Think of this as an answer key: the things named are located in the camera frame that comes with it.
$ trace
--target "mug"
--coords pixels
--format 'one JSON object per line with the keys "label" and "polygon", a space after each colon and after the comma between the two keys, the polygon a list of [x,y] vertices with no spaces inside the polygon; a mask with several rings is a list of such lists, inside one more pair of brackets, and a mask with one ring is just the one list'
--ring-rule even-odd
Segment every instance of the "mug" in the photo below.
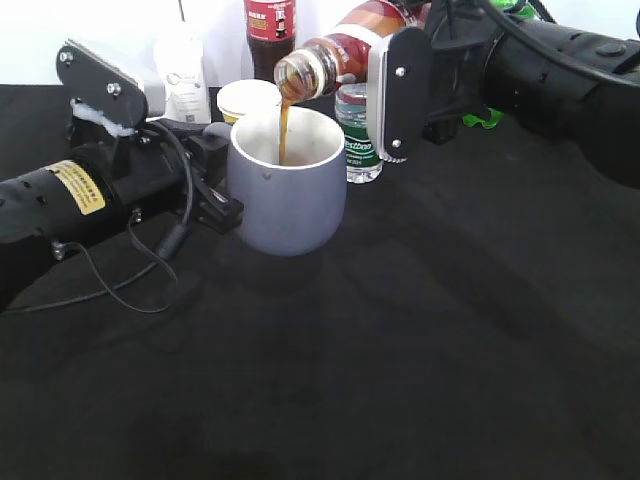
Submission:
{"label": "mug", "polygon": [[337,231],[347,197],[344,133],[331,118],[292,107],[287,166],[279,165],[280,108],[251,112],[233,127],[205,134],[229,140],[227,188],[244,204],[238,234],[264,253],[294,257],[323,246]]}

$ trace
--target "cord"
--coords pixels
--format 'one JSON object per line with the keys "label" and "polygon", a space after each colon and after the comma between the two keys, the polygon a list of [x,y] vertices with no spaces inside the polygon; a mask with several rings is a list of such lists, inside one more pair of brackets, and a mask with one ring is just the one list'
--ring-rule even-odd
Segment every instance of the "cord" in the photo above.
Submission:
{"label": "cord", "polygon": [[193,214],[194,198],[195,198],[195,186],[193,183],[193,172],[191,171],[191,164],[187,151],[178,140],[178,137],[169,130],[167,127],[160,123],[148,123],[145,126],[146,129],[161,134],[164,139],[171,144],[171,146],[178,152],[182,165],[184,167],[185,182],[187,185],[187,202],[185,205],[184,213],[182,214],[182,225],[187,226],[191,220]]}
{"label": "cord", "polygon": [[535,39],[527,32],[525,32],[516,23],[507,18],[501,10],[493,5],[491,0],[478,0],[478,3],[484,9],[487,16],[491,18],[498,26],[504,29],[509,35],[511,35],[525,47],[544,57],[551,63],[597,82],[617,85],[620,87],[640,88],[640,84],[591,67],[579,60],[576,60],[575,58],[556,51],[555,49],[549,47],[548,45],[545,45],[544,43],[541,43],[539,40]]}
{"label": "cord", "polygon": [[[147,265],[145,268],[143,268],[142,270],[140,270],[138,273],[136,273],[134,276],[132,276],[131,278],[125,280],[124,282],[121,282],[115,286],[112,287],[113,290],[118,291],[118,290],[122,290],[123,288],[128,287],[129,285],[137,282],[138,280],[141,280],[142,278],[146,277],[147,275],[149,275],[158,265],[155,263],[152,263],[151,265]],[[5,317],[5,316],[13,316],[13,315],[26,315],[29,313],[38,313],[38,312],[44,312],[44,311],[48,311],[48,310],[56,310],[58,308],[64,308],[64,307],[70,307],[72,305],[78,305],[80,303],[86,303],[89,302],[91,300],[95,300],[96,298],[100,298],[100,297],[104,297],[105,295],[108,295],[109,292],[107,290],[102,290],[100,292],[95,292],[95,293],[91,293],[89,295],[84,295],[82,297],[76,297],[76,298],[71,298],[69,300],[62,300],[60,302],[55,302],[55,303],[47,303],[44,305],[38,305],[35,307],[24,307],[24,308],[10,308],[8,310],[5,310],[4,313],[2,313],[0,315],[0,317]]]}
{"label": "cord", "polygon": [[[155,308],[155,309],[142,309],[142,308],[134,307],[130,303],[128,303],[125,300],[123,300],[122,297],[120,297],[118,295],[118,293],[112,287],[109,286],[109,284],[105,281],[104,277],[102,276],[102,273],[100,273],[100,270],[98,269],[98,266],[96,265],[95,261],[93,260],[93,257],[89,253],[89,250],[87,250],[84,245],[82,245],[81,243],[77,243],[77,242],[69,242],[69,243],[65,244],[65,247],[80,251],[80,252],[82,252],[84,254],[84,256],[87,258],[87,261],[89,262],[89,266],[91,267],[91,270],[93,271],[93,273],[96,276],[96,278],[98,279],[98,281],[102,284],[104,289],[107,292],[109,292],[109,295],[111,295],[111,297],[114,300],[116,300],[123,307],[128,308],[129,310],[132,310],[134,312],[142,313],[142,314],[145,314],[145,315],[154,315],[154,314],[157,314],[157,313],[166,312],[171,307],[170,304],[167,304],[167,305],[165,305],[165,306],[163,306],[161,308]],[[174,277],[175,281],[177,282],[178,281],[177,280],[178,277],[175,275],[175,273],[173,273],[173,270],[172,270],[172,276]]]}
{"label": "cord", "polygon": [[4,313],[2,313],[0,315],[0,317],[14,316],[14,315],[25,315],[25,314],[28,314],[28,313],[37,313],[37,312],[54,310],[54,309],[63,308],[63,307],[69,307],[69,306],[72,306],[72,305],[85,303],[85,302],[88,302],[90,300],[94,300],[96,298],[103,297],[105,295],[111,295],[121,305],[124,305],[126,308],[128,308],[130,310],[133,310],[135,312],[138,312],[138,313],[155,314],[155,313],[162,313],[162,312],[168,310],[171,305],[166,305],[163,308],[155,309],[155,310],[139,309],[139,308],[133,307],[132,305],[130,305],[127,302],[125,302],[124,300],[122,300],[122,298],[119,295],[117,295],[115,293],[118,290],[122,290],[123,288],[128,287],[129,285],[137,282],[138,280],[141,280],[142,278],[147,276],[149,273],[151,273],[158,266],[162,267],[167,272],[167,274],[173,279],[173,281],[178,283],[178,276],[176,275],[176,273],[173,270],[173,268],[169,265],[169,263],[165,259],[161,258],[158,254],[153,252],[149,247],[147,247],[140,240],[140,238],[135,234],[135,232],[133,231],[133,225],[136,223],[136,219],[137,218],[138,218],[138,213],[136,212],[129,219],[129,222],[127,224],[127,232],[129,233],[129,236],[131,237],[131,243],[133,244],[135,249],[138,250],[143,255],[145,255],[148,258],[150,258],[153,261],[152,264],[147,265],[144,269],[140,270],[133,277],[125,280],[124,282],[121,282],[121,283],[119,283],[119,284],[117,284],[117,285],[115,285],[113,287],[110,287],[109,285],[105,284],[105,281],[104,281],[104,279],[102,277],[102,274],[97,269],[97,267],[95,265],[95,262],[93,261],[93,258],[90,258],[89,252],[87,251],[87,249],[83,245],[81,245],[80,243],[77,243],[77,242],[70,242],[70,243],[64,244],[63,246],[66,247],[67,249],[78,250],[78,251],[84,253],[85,256],[87,256],[87,258],[89,259],[89,264],[90,264],[90,266],[91,266],[91,268],[93,270],[93,273],[96,275],[96,277],[98,278],[98,280],[100,281],[100,283],[104,287],[104,290],[102,290],[100,292],[95,292],[95,293],[92,293],[92,294],[89,294],[89,295],[84,295],[82,297],[72,298],[72,299],[69,299],[69,300],[63,300],[63,301],[55,302],[55,303],[48,303],[48,304],[45,304],[45,305],[38,305],[38,306],[35,306],[35,307],[24,307],[24,308],[8,309]]}
{"label": "cord", "polygon": [[529,0],[529,4],[542,20],[548,23],[557,23],[555,18],[551,16],[551,13],[549,13],[549,10],[547,10],[547,7],[545,7],[540,0]]}
{"label": "cord", "polygon": [[504,13],[518,13],[526,6],[527,6],[527,0],[518,0],[515,5],[512,5],[511,7],[503,8],[502,11]]}
{"label": "cord", "polygon": [[180,7],[180,18],[182,19],[183,22],[186,22],[184,18],[184,8],[182,6],[182,0],[178,0],[178,7]]}

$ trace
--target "black tablecloth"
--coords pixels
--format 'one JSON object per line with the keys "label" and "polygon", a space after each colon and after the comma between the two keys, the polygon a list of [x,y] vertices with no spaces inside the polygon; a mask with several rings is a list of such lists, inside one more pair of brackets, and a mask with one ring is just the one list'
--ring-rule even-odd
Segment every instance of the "black tablecloth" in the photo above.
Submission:
{"label": "black tablecloth", "polygon": [[[64,158],[67,105],[0,89],[0,177]],[[145,264],[124,236],[95,253]],[[637,479],[639,265],[637,192],[511,120],[465,129],[350,187],[307,257],[196,228],[170,315],[1,319],[0,478]],[[95,289],[75,258],[18,303]]]}

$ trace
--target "plastic bottle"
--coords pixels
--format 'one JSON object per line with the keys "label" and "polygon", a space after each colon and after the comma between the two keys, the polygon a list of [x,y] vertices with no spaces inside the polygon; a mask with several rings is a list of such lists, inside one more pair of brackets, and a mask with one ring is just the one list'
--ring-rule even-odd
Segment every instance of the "plastic bottle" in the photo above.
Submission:
{"label": "plastic bottle", "polygon": [[347,150],[347,181],[369,183],[380,173],[384,161],[367,134],[367,84],[343,85],[336,94],[336,120],[344,130]]}
{"label": "plastic bottle", "polygon": [[295,0],[245,0],[244,4],[254,77],[273,83],[276,63],[295,47]]}
{"label": "plastic bottle", "polygon": [[369,0],[329,34],[314,38],[278,62],[275,81],[285,102],[295,104],[335,93],[343,84],[367,81],[369,51],[407,26],[424,26],[430,5],[406,9]]}
{"label": "plastic bottle", "polygon": [[204,46],[190,25],[181,22],[168,28],[155,44],[153,57],[165,83],[165,117],[186,123],[211,123]]}

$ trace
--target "cola bottle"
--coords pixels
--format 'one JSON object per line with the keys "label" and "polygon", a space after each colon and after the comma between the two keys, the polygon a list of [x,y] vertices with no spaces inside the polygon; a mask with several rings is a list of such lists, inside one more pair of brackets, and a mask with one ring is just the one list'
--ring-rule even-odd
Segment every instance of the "cola bottle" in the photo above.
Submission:
{"label": "cola bottle", "polygon": [[366,82],[371,47],[404,27],[424,27],[430,7],[406,8],[387,0],[356,7],[327,35],[278,62],[275,81],[284,101],[295,104],[335,93],[343,84]]}
{"label": "cola bottle", "polygon": [[295,47],[295,0],[245,0],[244,3],[254,77],[273,82],[276,64]]}

